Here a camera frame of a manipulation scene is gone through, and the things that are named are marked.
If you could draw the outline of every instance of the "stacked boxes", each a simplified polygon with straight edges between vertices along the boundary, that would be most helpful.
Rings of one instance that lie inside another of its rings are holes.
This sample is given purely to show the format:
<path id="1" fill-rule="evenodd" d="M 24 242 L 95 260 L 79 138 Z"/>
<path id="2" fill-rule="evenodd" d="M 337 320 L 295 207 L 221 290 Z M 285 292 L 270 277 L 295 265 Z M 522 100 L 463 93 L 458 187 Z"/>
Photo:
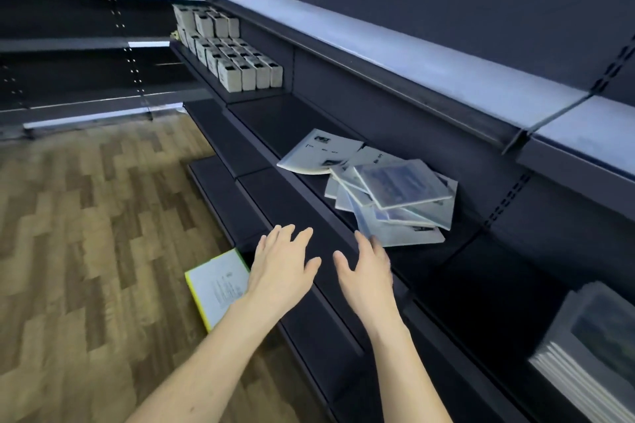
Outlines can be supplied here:
<path id="1" fill-rule="evenodd" d="M 175 5 L 179 37 L 228 92 L 282 87 L 282 67 L 240 38 L 239 19 Z"/>

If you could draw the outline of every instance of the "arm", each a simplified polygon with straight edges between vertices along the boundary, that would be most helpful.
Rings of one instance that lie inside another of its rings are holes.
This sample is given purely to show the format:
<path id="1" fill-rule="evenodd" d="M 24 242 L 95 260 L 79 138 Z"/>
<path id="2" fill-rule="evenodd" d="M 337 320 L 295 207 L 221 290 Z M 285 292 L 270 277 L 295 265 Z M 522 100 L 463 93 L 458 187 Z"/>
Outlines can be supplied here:
<path id="1" fill-rule="evenodd" d="M 344 254 L 333 260 L 342 291 L 367 330 L 375 354 L 386 423 L 451 423 L 448 411 L 401 320 L 393 294 L 390 260 L 382 245 L 359 231 L 360 259 L 351 271 Z"/>
<path id="2" fill-rule="evenodd" d="M 313 235 L 291 241 L 294 226 L 262 236 L 244 296 L 234 302 L 196 352 L 151 394 L 128 423 L 216 423 L 253 352 L 278 320 L 308 292 L 320 266 L 304 266 Z"/>

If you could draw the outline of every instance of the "left hand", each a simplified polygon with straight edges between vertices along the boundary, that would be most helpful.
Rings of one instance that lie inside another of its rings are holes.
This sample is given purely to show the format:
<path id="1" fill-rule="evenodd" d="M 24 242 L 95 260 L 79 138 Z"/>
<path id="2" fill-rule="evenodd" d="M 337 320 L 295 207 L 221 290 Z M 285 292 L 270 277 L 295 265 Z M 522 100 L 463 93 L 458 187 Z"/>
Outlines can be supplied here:
<path id="1" fill-rule="evenodd" d="M 313 228 L 306 228 L 291 241 L 294 229 L 293 224 L 276 226 L 260 238 L 245 294 L 276 322 L 309 292 L 322 263 L 315 257 L 304 264 Z"/>

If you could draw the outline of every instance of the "yellow-edged book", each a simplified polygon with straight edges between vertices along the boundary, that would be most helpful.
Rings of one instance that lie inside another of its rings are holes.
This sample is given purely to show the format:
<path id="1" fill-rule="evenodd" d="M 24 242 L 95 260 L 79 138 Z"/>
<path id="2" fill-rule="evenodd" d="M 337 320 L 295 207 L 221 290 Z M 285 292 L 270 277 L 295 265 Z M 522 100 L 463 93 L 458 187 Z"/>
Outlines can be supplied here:
<path id="1" fill-rule="evenodd" d="M 247 291 L 249 268 L 234 248 L 187 271 L 186 281 L 209 332 Z"/>

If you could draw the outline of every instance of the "wooden floor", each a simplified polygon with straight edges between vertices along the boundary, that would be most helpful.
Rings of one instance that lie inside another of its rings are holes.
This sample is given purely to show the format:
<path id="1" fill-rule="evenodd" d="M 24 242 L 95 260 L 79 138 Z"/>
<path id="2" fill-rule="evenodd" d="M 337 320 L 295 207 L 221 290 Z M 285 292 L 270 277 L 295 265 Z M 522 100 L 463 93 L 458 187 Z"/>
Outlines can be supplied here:
<path id="1" fill-rule="evenodd" d="M 184 114 L 0 145 L 0 423 L 121 422 L 204 337 L 184 280 L 229 245 Z M 226 423 L 326 422 L 275 330 Z"/>

